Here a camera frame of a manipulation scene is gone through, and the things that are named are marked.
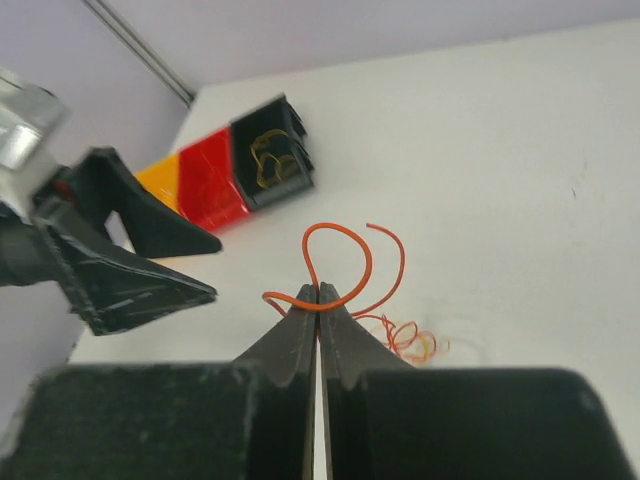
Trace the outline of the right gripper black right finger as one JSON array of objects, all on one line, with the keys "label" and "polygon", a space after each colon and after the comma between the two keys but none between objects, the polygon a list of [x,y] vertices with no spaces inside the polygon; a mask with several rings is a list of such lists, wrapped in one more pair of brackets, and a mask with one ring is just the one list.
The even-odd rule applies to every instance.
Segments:
[{"label": "right gripper black right finger", "polygon": [[331,479],[632,479],[596,391],[559,368],[415,368],[318,317]]}]

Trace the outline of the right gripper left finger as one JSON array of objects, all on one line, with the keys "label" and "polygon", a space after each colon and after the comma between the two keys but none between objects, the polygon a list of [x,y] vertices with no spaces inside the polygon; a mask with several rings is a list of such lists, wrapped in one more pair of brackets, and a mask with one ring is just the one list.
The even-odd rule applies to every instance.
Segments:
[{"label": "right gripper left finger", "polygon": [[309,479],[316,316],[296,308],[230,362],[78,364],[31,387],[5,479]]}]

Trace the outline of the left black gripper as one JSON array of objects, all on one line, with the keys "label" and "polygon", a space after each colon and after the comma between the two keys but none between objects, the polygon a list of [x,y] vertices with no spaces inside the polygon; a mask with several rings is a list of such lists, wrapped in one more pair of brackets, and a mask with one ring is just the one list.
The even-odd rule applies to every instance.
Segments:
[{"label": "left black gripper", "polygon": [[130,331],[212,303],[215,288],[113,244],[117,213],[145,258],[215,254],[214,235],[149,193],[111,147],[33,178],[1,169],[1,285],[55,281],[96,336]]}]

